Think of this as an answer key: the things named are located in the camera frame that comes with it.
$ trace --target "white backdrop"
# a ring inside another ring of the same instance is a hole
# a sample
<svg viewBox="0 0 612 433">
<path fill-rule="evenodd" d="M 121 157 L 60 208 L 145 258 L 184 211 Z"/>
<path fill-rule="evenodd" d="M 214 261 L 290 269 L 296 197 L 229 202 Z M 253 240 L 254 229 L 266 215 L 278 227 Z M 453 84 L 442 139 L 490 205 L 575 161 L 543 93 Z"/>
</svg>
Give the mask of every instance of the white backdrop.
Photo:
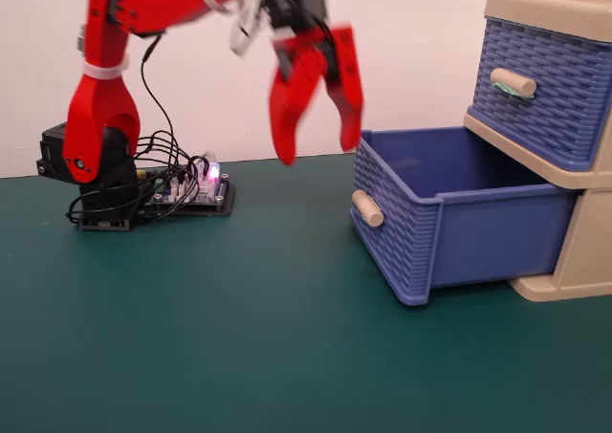
<svg viewBox="0 0 612 433">
<path fill-rule="evenodd" d="M 486 0 L 329 0 L 333 21 L 356 31 L 366 101 L 364 128 L 457 125 L 470 104 Z M 80 77 L 76 37 L 85 0 L 3 0 L 0 177 L 35 173 L 43 130 L 65 120 Z M 262 33 L 243 59 L 229 49 L 232 18 L 172 29 L 147 64 L 154 93 L 190 154 L 221 161 L 274 157 L 267 96 L 275 57 Z M 133 37 L 125 81 L 142 132 L 166 128 L 140 81 L 146 42 Z M 298 135 L 298 154 L 339 152 L 339 116 L 319 90 Z"/>
</svg>

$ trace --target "blue plastic drawer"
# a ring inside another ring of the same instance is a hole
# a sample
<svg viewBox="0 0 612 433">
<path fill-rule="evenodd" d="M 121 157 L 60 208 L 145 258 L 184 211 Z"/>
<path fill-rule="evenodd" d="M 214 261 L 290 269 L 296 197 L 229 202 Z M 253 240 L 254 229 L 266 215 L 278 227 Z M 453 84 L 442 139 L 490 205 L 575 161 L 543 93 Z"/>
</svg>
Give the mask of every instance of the blue plastic drawer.
<svg viewBox="0 0 612 433">
<path fill-rule="evenodd" d="M 552 273 L 579 191 L 558 188 L 464 127 L 364 132 L 355 188 L 384 223 L 354 225 L 408 305 L 436 287 Z"/>
<path fill-rule="evenodd" d="M 523 99 L 492 87 L 496 68 L 537 83 Z M 488 18 L 468 113 L 559 168 L 592 168 L 610 108 L 612 43 Z"/>
</svg>

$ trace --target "robotic arm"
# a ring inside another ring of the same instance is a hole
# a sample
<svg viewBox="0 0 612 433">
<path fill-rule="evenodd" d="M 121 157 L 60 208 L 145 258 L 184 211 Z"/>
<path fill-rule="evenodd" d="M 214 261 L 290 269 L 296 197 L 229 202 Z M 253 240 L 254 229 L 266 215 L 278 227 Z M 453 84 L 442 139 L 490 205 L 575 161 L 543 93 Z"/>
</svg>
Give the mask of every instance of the robotic arm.
<svg viewBox="0 0 612 433">
<path fill-rule="evenodd" d="M 87 184 L 98 176 L 105 126 L 121 130 L 130 155 L 136 153 L 139 115 L 121 78 L 129 34 L 148 37 L 212 11 L 228 12 L 227 2 L 89 0 L 83 77 L 70 104 L 62 149 L 76 182 Z M 295 34 L 273 43 L 279 67 L 270 94 L 270 117 L 279 159 L 285 164 L 294 161 L 295 130 L 321 77 L 339 108 L 340 144 L 344 150 L 356 147 L 363 97 L 352 30 L 327 26 L 324 0 L 262 0 L 261 8 L 275 31 L 290 28 Z"/>
</svg>

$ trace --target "wire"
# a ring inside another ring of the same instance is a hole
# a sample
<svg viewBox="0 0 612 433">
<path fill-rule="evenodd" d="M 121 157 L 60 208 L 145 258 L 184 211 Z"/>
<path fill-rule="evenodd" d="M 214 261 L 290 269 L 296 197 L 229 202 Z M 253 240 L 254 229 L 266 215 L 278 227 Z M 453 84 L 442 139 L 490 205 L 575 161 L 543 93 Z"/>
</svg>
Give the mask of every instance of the wire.
<svg viewBox="0 0 612 433">
<path fill-rule="evenodd" d="M 167 120 L 168 127 L 170 128 L 170 137 L 173 140 L 175 140 L 174 139 L 174 126 L 172 125 L 172 120 L 170 119 L 170 116 L 168 115 L 168 113 L 166 112 L 162 104 L 153 95 L 153 92 L 151 92 L 151 89 L 149 88 L 149 85 L 146 82 L 146 77 L 144 76 L 144 64 L 148 61 L 149 57 L 153 54 L 153 51 L 155 51 L 155 48 L 157 48 L 157 45 L 160 44 L 160 41 L 162 40 L 163 37 L 164 37 L 163 33 L 158 34 L 155 37 L 155 40 L 151 43 L 148 49 L 144 52 L 144 56 L 142 57 L 142 63 L 141 63 L 141 79 L 142 79 L 142 84 L 144 84 L 144 88 L 146 89 L 146 92 L 148 92 L 151 98 L 153 98 L 153 101 L 155 101 L 155 104 L 160 108 L 160 110 L 162 110 L 162 113 L 164 113 L 165 120 Z M 172 150 L 170 150 L 170 157 L 168 157 L 168 166 L 170 166 L 171 156 L 172 156 Z"/>
</svg>

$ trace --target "beige drawer handle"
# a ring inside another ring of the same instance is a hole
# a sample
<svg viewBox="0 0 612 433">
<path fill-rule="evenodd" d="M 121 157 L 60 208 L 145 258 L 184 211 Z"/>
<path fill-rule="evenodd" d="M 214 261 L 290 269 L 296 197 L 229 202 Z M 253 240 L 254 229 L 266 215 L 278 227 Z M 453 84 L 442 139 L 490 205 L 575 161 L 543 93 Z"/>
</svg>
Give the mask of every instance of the beige drawer handle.
<svg viewBox="0 0 612 433">
<path fill-rule="evenodd" d="M 353 204 L 369 226 L 379 227 L 383 223 L 384 216 L 381 209 L 365 191 L 359 189 L 353 193 Z"/>
<path fill-rule="evenodd" d="M 503 68 L 496 68 L 492 71 L 491 83 L 503 84 L 524 98 L 532 97 L 537 89 L 537 84 L 534 80 L 509 72 Z"/>
</svg>

